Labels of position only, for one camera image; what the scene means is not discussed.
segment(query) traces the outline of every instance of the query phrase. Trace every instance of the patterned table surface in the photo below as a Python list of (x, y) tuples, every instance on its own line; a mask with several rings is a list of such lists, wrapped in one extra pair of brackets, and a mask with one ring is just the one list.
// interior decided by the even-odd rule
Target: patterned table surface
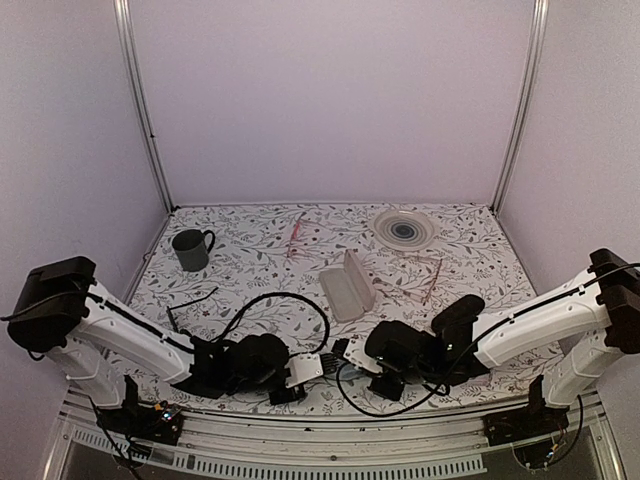
[[(369, 220), (391, 208), (420, 211), (438, 228), (429, 248), (401, 254), (373, 238)], [(287, 258), (293, 228), (301, 217), (295, 249)], [(197, 273), (180, 269), (171, 249), (173, 236), (186, 228), (211, 228), (216, 232), (209, 265)], [(373, 311), (350, 323), (331, 320), (331, 338), (366, 336), (382, 319), (402, 320), (429, 329), (431, 319), (467, 293), (482, 296), (486, 311), (517, 305), (533, 296), (509, 242), (486, 206), (479, 205), (253, 205), (184, 208), (173, 214), (152, 253), (131, 306), (150, 320), (171, 328), (165, 308), (218, 291), (206, 301), (175, 311), (181, 328), (202, 338), (220, 333), (234, 313), (252, 298), (267, 292), (305, 295), (329, 312), (318, 274), (342, 265), (345, 249), (357, 252), (367, 272), (385, 283), (378, 289)], [(423, 295), (442, 260), (431, 298), (422, 305), (399, 289)], [(292, 299), (265, 301), (252, 308), (236, 330), (236, 339), (249, 333), (278, 335), (291, 352), (307, 351), (322, 338), (322, 322), (312, 309)], [(530, 381), (561, 358), (557, 344), (527, 352), (488, 375), (451, 390), (448, 397), (433, 397), (420, 409), (459, 407), (524, 395)], [(195, 397), (171, 388), (118, 354), (109, 360), (138, 382), (148, 400), (166, 399), (190, 408), (273, 415), (353, 415), (335, 380), (317, 379), (306, 384), (306, 399), (271, 406), (264, 393), (243, 393), (218, 400)], [(400, 402), (390, 402), (367, 390), (369, 380), (345, 382), (356, 404), (374, 412), (390, 412), (420, 399), (425, 390), (408, 386)]]

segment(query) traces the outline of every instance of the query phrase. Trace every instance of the black cable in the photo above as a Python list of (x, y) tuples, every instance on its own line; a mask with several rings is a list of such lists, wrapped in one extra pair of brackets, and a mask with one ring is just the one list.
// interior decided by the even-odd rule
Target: black cable
[(129, 460), (129, 465), (133, 466), (133, 453), (131, 453), (131, 449), (133, 448), (133, 440), (131, 439), (131, 435), (125, 435), (124, 438), (129, 442), (129, 448), (127, 448), (127, 459)]
[(176, 322), (175, 317), (173, 316), (173, 311), (177, 310), (178, 308), (184, 308), (184, 307), (188, 307), (190, 305), (193, 305), (194, 303), (198, 303), (198, 302), (202, 302), (204, 300), (206, 300), (207, 298), (209, 298), (211, 295), (213, 295), (214, 293), (216, 293), (216, 291), (218, 290), (218, 287), (215, 287), (213, 290), (211, 290), (211, 292), (209, 292), (209, 294), (205, 295), (202, 298), (197, 298), (196, 300), (191, 300), (187, 303), (183, 303), (182, 305), (176, 305), (175, 307), (167, 307), (167, 317), (169, 317), (169, 322), (171, 323), (171, 328), (173, 328), (173, 331), (176, 333), (184, 333), (191, 336), (189, 334), (188, 331), (186, 331), (185, 329), (180, 330), (178, 328), (178, 324)]
[(451, 386), (450, 385), (445, 385), (444, 386), (444, 392), (441, 392), (440, 390), (436, 390), (431, 385), (427, 385), (426, 383), (423, 383), (422, 386), (425, 389), (427, 389), (427, 391), (433, 393), (434, 395), (437, 395), (438, 397), (448, 397), (449, 394), (451, 393)]
[(216, 293), (217, 291), (218, 291), (218, 287), (215, 287), (213, 290), (211, 290), (207, 295), (205, 295), (202, 298), (196, 298), (195, 300), (191, 300), (191, 301), (189, 301), (187, 303), (183, 303), (181, 305), (176, 305), (175, 307), (167, 307), (167, 309), (173, 311), (173, 310), (177, 310), (178, 308), (184, 308), (184, 307), (188, 307), (190, 305), (193, 305), (195, 303), (202, 302), (202, 301), (206, 300), (207, 298), (209, 298), (214, 293)]
[(640, 267), (640, 262), (636, 262), (636, 263), (628, 263), (626, 265), (622, 265), (620, 267), (614, 268), (613, 270), (607, 272), (607, 273), (603, 273), (602, 275), (598, 275), (595, 278), (592, 278), (591, 280), (589, 280), (588, 282), (585, 282), (584, 285), (580, 285), (578, 287), (572, 288), (571, 290), (567, 290), (566, 292), (560, 293), (554, 297), (548, 298), (546, 300), (542, 300), (541, 302), (538, 302), (534, 305), (531, 305), (527, 308), (524, 308), (514, 314), (512, 314), (510, 317), (504, 318), (502, 320), (500, 320), (498, 323), (496, 323), (495, 325), (493, 325), (492, 327), (488, 328), (487, 330), (485, 330), (482, 334), (480, 334), (478, 336), (478, 338), (476, 338), (474, 341), (472, 341), (467, 348), (465, 348), (462, 353), (458, 356), (458, 358), (455, 359), (455, 361), (451, 364), (451, 366), (449, 367), (449, 370), (447, 370), (447, 372), (442, 376), (442, 378), (440, 379), (440, 381), (438, 382), (437, 386), (435, 388), (433, 388), (433, 390), (429, 391), (429, 393), (422, 398), (421, 400), (418, 400), (417, 402), (415, 402), (412, 405), (409, 405), (407, 407), (404, 407), (400, 410), (397, 410), (395, 412), (388, 412), (388, 413), (373, 413), (373, 412), (367, 412), (366, 410), (364, 410), (363, 408), (360, 408), (358, 405), (356, 405), (354, 403), (353, 400), (351, 400), (349, 398), (349, 396), (347, 395), (347, 393), (344, 391), (344, 388), (342, 387), (342, 383), (340, 382), (340, 373), (342, 372), (342, 369), (345, 367), (345, 365), (347, 365), (346, 363), (342, 364), (340, 366), (340, 368), (338, 368), (338, 371), (336, 372), (336, 383), (338, 385), (338, 390), (340, 390), (340, 393), (342, 394), (342, 396), (344, 397), (345, 401), (351, 405), (351, 407), (353, 407), (353, 409), (355, 409), (356, 411), (367, 415), (369, 417), (374, 417), (374, 418), (388, 418), (388, 417), (393, 417), (395, 415), (400, 415), (402, 413), (406, 413), (409, 412), (411, 410), (413, 410), (414, 408), (419, 407), (420, 405), (424, 404), (425, 402), (427, 402), (431, 397), (433, 397), (436, 394), (436, 391), (439, 391), (440, 388), (446, 384), (447, 380), (449, 379), (449, 377), (453, 374), (455, 368), (458, 366), (458, 364), (464, 359), (464, 357), (473, 349), (475, 348), (478, 343), (480, 343), (480, 341), (482, 339), (484, 339), (486, 336), (490, 335), (491, 333), (495, 332), (498, 328), (502, 327), (503, 325), (506, 325), (507, 323), (511, 323), (511, 322), (515, 322), (515, 319), (526, 314), (529, 313), (533, 310), (536, 310), (538, 308), (544, 307), (545, 305), (548, 305), (550, 303), (556, 302), (558, 300), (561, 300), (565, 297), (570, 297), (571, 295), (575, 295), (576, 293), (579, 293), (581, 288), (585, 289), (587, 287), (590, 287), (591, 285), (593, 285), (594, 283), (598, 282), (599, 280), (602, 280), (606, 277), (608, 277), (609, 275), (613, 275), (614, 273), (620, 272), (622, 270), (627, 270), (629, 268), (638, 268)]
[(133, 466), (133, 460), (131, 459), (131, 457), (129, 456), (129, 458), (127, 458), (124, 456), (124, 453), (122, 453), (122, 449), (120, 448), (120, 446), (113, 440), (113, 437), (111, 437), (111, 435), (109, 434), (109, 431), (102, 424), (102, 416), (100, 415), (100, 411), (98, 410), (98, 407), (96, 407), (95, 403), (93, 403), (93, 401), (91, 402), (91, 406), (93, 407), (93, 413), (96, 416), (96, 423), (98, 427), (100, 427), (105, 437), (107, 437), (107, 440), (109, 440), (109, 443), (111, 444), (113, 449), (118, 453), (118, 456), (122, 460), (125, 468), (129, 470), (129, 473), (131, 473), (133, 478), (135, 478), (136, 480), (143, 480), (140, 474), (136, 472), (136, 469)]
[(627, 263), (627, 264), (622, 265), (620, 267), (616, 267), (613, 270), (608, 271), (607, 273), (603, 273), (602, 275), (599, 275), (596, 278), (592, 278), (591, 280), (589, 280), (588, 282), (586, 282), (584, 284), (584, 288), (590, 287), (591, 285), (593, 285), (596, 282), (599, 282), (600, 280), (604, 280), (609, 275), (613, 275), (614, 273), (618, 273), (618, 272), (621, 272), (622, 270), (627, 270), (629, 268), (640, 268), (640, 262)]
[(78, 290), (69, 290), (67, 292), (56, 293), (54, 295), (51, 295), (50, 297), (40, 300), (39, 302), (29, 305), (26, 308), (23, 308), (19, 312), (12, 313), (11, 315), (7, 315), (6, 317), (0, 317), (0, 320), (2, 320), (3, 322), (10, 322), (11, 320), (15, 320), (16, 318), (21, 317), (22, 315), (29, 313), (30, 311), (35, 310), (36, 308), (39, 308), (42, 305), (45, 305), (52, 300), (55, 300), (56, 298), (66, 297), (71, 295), (82, 295), (83, 297), (85, 297), (87, 293), (78, 291)]
[(576, 435), (575, 437), (573, 437), (573, 441), (571, 442), (571, 445), (569, 445), (569, 447), (563, 452), (563, 454), (559, 457), (556, 457), (554, 455), (554, 457), (551, 459), (551, 462), (549, 462), (547, 467), (551, 467), (552, 465), (555, 465), (556, 463), (566, 458), (567, 455), (571, 453), (571, 450), (573, 450), (576, 444), (578, 443), (578, 439), (580, 438), (580, 434), (582, 433), (582, 426), (584, 424), (584, 404), (582, 403), (582, 397), (580, 395), (578, 395), (578, 403), (580, 404), (580, 422), (578, 423), (578, 430), (576, 430)]
[(39, 357), (36, 357), (31, 350), (27, 350), (27, 353), (31, 357), (31, 360), (33, 360), (34, 362), (40, 362), (44, 360), (44, 357), (45, 357), (44, 353), (41, 354)]
[[(96, 300), (98, 303), (100, 303), (100, 301), (102, 301), (102, 298), (97, 297), (99, 300)], [(192, 348), (189, 347), (185, 347), (184, 345), (182, 345), (180, 342), (176, 342), (173, 338), (171, 337), (166, 337), (164, 338), (164, 335), (162, 334), (162, 332), (160, 330), (158, 330), (156, 327), (154, 327), (153, 325), (148, 324), (147, 322), (143, 322), (142, 320), (134, 317), (133, 315), (131, 315), (129, 312), (127, 312), (126, 310), (118, 307), (117, 305), (111, 303), (110, 301), (106, 301), (104, 302), (105, 307), (107, 307), (108, 309), (116, 312), (118, 315), (121, 315), (122, 317), (126, 318), (127, 320), (129, 320), (131, 323), (139, 326), (140, 328), (144, 328), (147, 332), (155, 335), (156, 337), (163, 339), (163, 341), (167, 342), (169, 345), (172, 345), (174, 347), (176, 347), (179, 350), (182, 350), (185, 353), (190, 353), (192, 354), (194, 352), (194, 350)]]
[(322, 350), (324, 347), (327, 346), (327, 342), (329, 341), (329, 335), (330, 335), (330, 332), (331, 332), (331, 326), (329, 325), (329, 317), (327, 317), (327, 314), (316, 303), (314, 303), (313, 301), (309, 300), (307, 297), (304, 297), (304, 296), (299, 295), (297, 293), (289, 293), (289, 292), (265, 293), (263, 295), (257, 296), (253, 300), (250, 300), (249, 303), (247, 303), (244, 307), (242, 307), (238, 311), (238, 313), (235, 314), (233, 319), (227, 324), (227, 326), (222, 331), (222, 333), (220, 335), (218, 335), (217, 337), (215, 337), (212, 341), (213, 342), (217, 342), (217, 341), (224, 340), (224, 338), (227, 335), (229, 335), (229, 333), (231, 333), (233, 330), (235, 330), (238, 327), (238, 325), (240, 324), (240, 320), (242, 320), (242, 317), (244, 317), (245, 313), (247, 313), (247, 311), (251, 307), (253, 307), (256, 303), (259, 303), (259, 302), (261, 302), (263, 300), (266, 300), (268, 298), (294, 298), (296, 300), (300, 300), (301, 302), (306, 303), (311, 308), (313, 308), (316, 312), (318, 312), (318, 314), (322, 318), (322, 322), (324, 323), (324, 336), (322, 337), (322, 340), (320, 341), (320, 344), (316, 348), (311, 350), (310, 352), (294, 353), (294, 354), (290, 355), (291, 357), (299, 355), (300, 353), (318, 353), (320, 350)]

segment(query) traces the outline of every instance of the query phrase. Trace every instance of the metal rail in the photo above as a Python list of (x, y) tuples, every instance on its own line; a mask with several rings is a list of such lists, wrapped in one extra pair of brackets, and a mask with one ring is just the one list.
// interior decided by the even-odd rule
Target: metal rail
[(524, 79), (522, 81), (522, 88), (520, 90), (518, 109), (516, 110), (516, 117), (513, 122), (513, 128), (511, 129), (509, 143), (507, 144), (507, 151), (502, 165), (502, 170), (500, 172), (498, 186), (496, 187), (496, 191), (493, 195), (493, 201), (491, 202), (491, 209), (495, 212), (496, 216), (500, 215), (504, 206), (507, 191), (509, 189), (509, 183), (513, 175), (513, 169), (520, 150), (520, 144), (522, 143), (522, 135), (526, 125), (529, 107), (531, 105), (531, 98), (533, 97), (536, 77), (538, 75), (538, 65), (540, 64), (540, 58), (542, 56), (542, 45), (544, 43), (544, 31), (547, 24), (548, 9), (548, 0), (536, 0), (533, 10), (533, 20), (531, 22), (529, 51), (527, 53), (527, 61)]
[[(587, 393), (583, 399), (585, 426), (604, 422), (605, 413), (597, 393)], [(162, 459), (158, 460), (158, 466), (199, 474), (213, 473), (210, 468), (218, 469), (219, 473), (221, 466), (276, 469), (283, 472), (283, 478), (289, 475), (290, 480), (298, 478), (301, 471), (326, 472), (326, 478), (329, 478), (328, 472), (355, 475), (354, 472), (387, 469), (407, 469), (410, 475), (416, 468), (436, 468), (438, 465), (442, 468), (448, 465), (447, 469), (452, 469), (453, 473), (456, 465), (460, 468), (460, 462), (490, 451), (511, 448), (511, 445), (489, 447), (483, 435), (482, 417), (525, 403), (525, 398), (518, 398), (498, 404), (433, 410), (384, 420), (366, 419), (357, 414), (296, 417), (185, 410), (178, 446), (154, 445), (154, 456), (149, 460), (157, 457)], [(574, 405), (569, 413), (570, 430), (577, 428), (578, 417), (579, 410)], [(59, 418), (61, 427), (66, 428), (63, 432), (66, 440), (103, 451), (110, 448), (95, 426), (88, 398), (79, 390), (70, 389)], [(518, 445), (535, 443), (543, 438), (546, 437), (529, 439)], [(66, 452), (68, 445), (59, 442), (59, 448)], [(608, 465), (615, 466), (616, 460), (608, 460)], [(482, 463), (476, 463), (476, 467), (484, 468)], [(51, 476), (45, 478), (57, 479), (53, 470), (49, 469)]]
[(169, 191), (167, 177), (160, 161), (160, 153), (156, 144), (156, 136), (151, 125), (151, 117), (147, 108), (147, 101), (142, 87), (142, 77), (140, 74), (140, 65), (136, 54), (136, 47), (133, 38), (133, 27), (131, 24), (131, 14), (129, 12), (128, 0), (114, 0), (116, 10), (116, 23), (118, 24), (118, 34), (120, 36), (120, 45), (122, 46), (122, 54), (124, 63), (129, 77), (129, 85), (133, 94), (133, 101), (138, 113), (138, 122), (147, 150), (147, 157), (151, 167), (151, 173), (160, 195), (162, 204), (170, 213), (174, 210), (175, 205)]

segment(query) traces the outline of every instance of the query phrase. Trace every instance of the white plate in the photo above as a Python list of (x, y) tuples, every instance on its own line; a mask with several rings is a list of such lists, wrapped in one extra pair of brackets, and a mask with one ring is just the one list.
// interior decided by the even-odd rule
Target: white plate
[(374, 218), (369, 226), (380, 243), (400, 252), (422, 250), (436, 236), (435, 225), (420, 212), (388, 210)]

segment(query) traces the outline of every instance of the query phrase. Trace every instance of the white wall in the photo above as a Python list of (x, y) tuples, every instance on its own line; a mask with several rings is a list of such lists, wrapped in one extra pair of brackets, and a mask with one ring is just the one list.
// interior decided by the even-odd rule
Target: white wall
[(131, 2), (176, 202), (489, 202), (533, 4)]
[[(72, 255), (121, 294), (163, 213), (113, 4), (3, 2), (0, 44), (0, 313), (31, 268)], [(66, 382), (4, 331), (0, 364), (0, 478), (33, 480)]]
[[(606, 246), (640, 260), (640, 4), (551, 2), (538, 85), (502, 219), (539, 291)], [(598, 386), (640, 478), (640, 358)]]

